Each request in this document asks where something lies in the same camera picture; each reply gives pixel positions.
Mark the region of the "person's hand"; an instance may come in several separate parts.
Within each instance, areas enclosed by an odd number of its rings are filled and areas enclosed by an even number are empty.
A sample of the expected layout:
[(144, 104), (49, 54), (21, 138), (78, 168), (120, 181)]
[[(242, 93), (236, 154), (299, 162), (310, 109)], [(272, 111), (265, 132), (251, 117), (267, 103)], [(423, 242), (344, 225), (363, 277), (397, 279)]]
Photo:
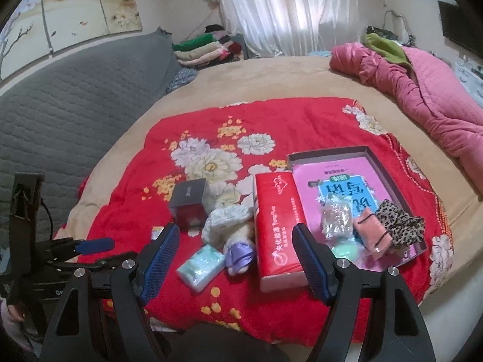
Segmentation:
[(24, 316), (14, 306), (7, 305), (4, 298), (1, 298), (1, 327), (7, 336), (24, 351), (31, 351), (31, 346), (21, 330)]

